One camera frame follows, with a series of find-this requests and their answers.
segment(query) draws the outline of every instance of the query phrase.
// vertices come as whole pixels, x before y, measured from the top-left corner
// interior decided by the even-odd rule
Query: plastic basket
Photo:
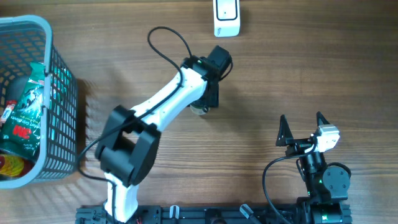
[[[25,176],[0,181],[0,189],[61,179],[75,170],[78,88],[75,77],[53,46],[50,24],[38,16],[0,18],[1,114],[7,86],[18,76],[30,75],[30,62],[45,65],[39,157]]]

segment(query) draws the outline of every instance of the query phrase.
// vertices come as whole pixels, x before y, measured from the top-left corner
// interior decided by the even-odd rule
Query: wooden table
[[[225,39],[213,35],[210,1],[10,5],[0,15],[37,14],[51,23],[55,45],[81,80],[86,144],[116,105],[139,104],[175,75],[146,42],[152,27],[176,29],[197,56],[215,45],[229,50],[234,69],[220,85],[220,107],[203,117],[187,109],[162,134],[140,204],[266,203],[262,171],[285,151],[275,147],[279,116],[304,138],[321,111],[341,131],[326,160],[351,168],[348,203],[354,223],[367,224],[398,218],[397,10],[380,1],[242,1],[241,33]],[[178,63],[187,56],[171,33],[152,40]],[[87,158],[87,171],[101,175],[93,153]],[[307,194],[294,161],[274,165],[267,186],[276,203]],[[73,223],[76,208],[105,199],[105,183],[74,174],[2,191],[0,222]]]

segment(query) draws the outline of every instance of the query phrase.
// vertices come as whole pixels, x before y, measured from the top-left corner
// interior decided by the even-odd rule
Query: small robot arm
[[[108,214],[115,205],[115,216],[120,222],[127,222],[138,208],[137,191],[139,183],[147,176],[154,165],[162,131],[187,106],[199,115],[211,107],[218,107],[218,82],[229,66],[232,58],[228,51],[216,46],[206,57],[191,56],[182,65],[182,86],[151,114],[139,119],[156,104],[164,100],[179,85],[179,73],[149,100],[130,110],[117,106],[108,118],[103,133],[131,123],[99,141],[95,157],[100,161],[105,177],[116,184],[108,183],[108,200],[104,205]],[[132,142],[122,133],[136,133],[139,138]]]

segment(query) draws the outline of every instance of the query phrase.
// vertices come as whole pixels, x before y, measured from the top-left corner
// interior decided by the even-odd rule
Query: snack bag
[[[35,160],[40,144],[44,65],[31,62],[32,73],[17,105],[2,126],[0,149]]]
[[[33,168],[33,164],[19,156],[0,154],[0,174],[22,177]]]

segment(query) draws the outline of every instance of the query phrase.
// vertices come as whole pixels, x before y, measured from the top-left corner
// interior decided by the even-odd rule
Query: red label
[[[19,125],[15,125],[12,134],[15,136],[19,136],[23,139],[29,139],[29,135],[32,134],[32,130],[30,130],[29,128],[21,127]]]
[[[16,105],[16,104],[17,104],[16,100],[7,100],[6,101],[6,106],[8,106],[8,105]]]

